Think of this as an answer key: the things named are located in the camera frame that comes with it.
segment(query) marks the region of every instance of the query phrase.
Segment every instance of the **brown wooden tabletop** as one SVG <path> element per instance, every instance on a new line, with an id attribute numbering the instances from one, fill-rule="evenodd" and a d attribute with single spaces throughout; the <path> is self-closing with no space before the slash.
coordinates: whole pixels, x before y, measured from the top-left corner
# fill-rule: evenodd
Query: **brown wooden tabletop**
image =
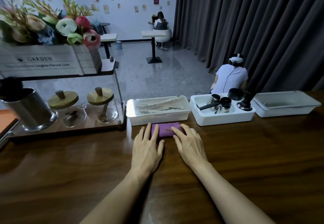
<path id="1" fill-rule="evenodd" d="M 324 91 L 310 92 L 324 103 Z M 309 115 L 200 127 L 208 160 L 277 223 L 323 223 L 324 107 Z M 0 223 L 79 223 L 127 174 L 140 126 L 124 132 L 9 143 L 0 153 Z M 130 223 L 222 223 L 166 139 Z"/>

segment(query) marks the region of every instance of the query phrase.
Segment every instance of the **white storage box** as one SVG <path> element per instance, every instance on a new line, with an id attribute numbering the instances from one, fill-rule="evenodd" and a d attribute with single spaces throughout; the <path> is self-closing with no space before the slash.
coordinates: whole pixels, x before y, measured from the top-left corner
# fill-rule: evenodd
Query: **white storage box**
<path id="1" fill-rule="evenodd" d="M 86 46 L 0 46 L 0 77 L 95 74 L 101 67 L 98 50 Z"/>
<path id="2" fill-rule="evenodd" d="M 127 101 L 126 116 L 132 126 L 187 120 L 191 112 L 184 95 Z"/>
<path id="3" fill-rule="evenodd" d="M 227 97 L 227 93 L 218 93 L 219 96 Z M 208 108 L 205 110 L 199 110 L 199 107 L 207 105 L 211 99 L 211 94 L 204 95 L 193 95 L 190 98 L 190 105 L 192 107 L 192 114 L 196 119 L 196 122 L 200 126 L 225 124 L 225 123 L 239 123 L 251 121 L 255 113 L 253 108 L 251 111 L 243 111 L 237 107 L 237 103 L 241 101 L 231 102 L 231 108 L 229 108 L 228 113 L 216 113 L 214 108 Z"/>
<path id="4" fill-rule="evenodd" d="M 258 93 L 251 101 L 260 117 L 308 114 L 320 102 L 301 91 Z"/>

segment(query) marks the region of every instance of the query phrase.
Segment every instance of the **white t-shirt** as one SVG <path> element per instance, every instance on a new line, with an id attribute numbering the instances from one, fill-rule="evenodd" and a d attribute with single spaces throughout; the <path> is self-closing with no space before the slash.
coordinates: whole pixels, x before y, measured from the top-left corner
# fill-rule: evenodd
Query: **white t-shirt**
<path id="1" fill-rule="evenodd" d="M 239 88 L 242 82 L 249 78 L 245 68 L 230 64 L 222 65 L 216 75 L 218 80 L 211 93 L 228 93 L 231 88 Z"/>
<path id="2" fill-rule="evenodd" d="M 154 29 L 156 29 L 157 23 L 162 23 L 160 19 L 157 19 L 154 21 Z"/>

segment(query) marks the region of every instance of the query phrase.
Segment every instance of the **hand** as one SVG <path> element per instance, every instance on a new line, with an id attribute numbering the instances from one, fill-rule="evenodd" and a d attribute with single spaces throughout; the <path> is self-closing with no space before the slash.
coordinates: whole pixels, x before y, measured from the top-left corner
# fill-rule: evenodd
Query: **hand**
<path id="1" fill-rule="evenodd" d="M 176 141 L 178 151 L 184 162 L 193 170 L 203 163 L 208 162 L 203 142 L 200 135 L 193 128 L 189 128 L 185 124 L 180 125 L 187 135 L 175 127 L 171 127 L 176 134 L 173 138 Z"/>
<path id="2" fill-rule="evenodd" d="M 134 139 L 132 170 L 153 173 L 162 158 L 164 140 L 161 140 L 159 144 L 156 143 L 159 134 L 158 125 L 155 126 L 151 139 L 151 123 L 147 125 L 145 133 L 144 129 L 145 127 L 142 127 Z"/>

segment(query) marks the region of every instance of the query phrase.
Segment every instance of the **seated woman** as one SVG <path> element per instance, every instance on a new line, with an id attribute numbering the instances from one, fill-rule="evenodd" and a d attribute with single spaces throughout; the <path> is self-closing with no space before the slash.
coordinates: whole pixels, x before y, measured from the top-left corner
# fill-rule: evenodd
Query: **seated woman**
<path id="1" fill-rule="evenodd" d="M 227 93 L 231 88 L 240 88 L 245 91 L 248 83 L 248 71 L 243 68 L 242 54 L 234 54 L 228 64 L 222 65 L 216 73 L 215 82 L 210 93 Z"/>
<path id="2" fill-rule="evenodd" d="M 154 22 L 154 29 L 155 30 L 167 30 L 168 29 L 168 23 L 167 21 L 164 19 L 164 15 L 163 13 L 160 11 L 157 13 L 157 17 L 158 19 Z M 160 42 L 155 42 L 155 45 L 160 46 L 161 43 Z"/>

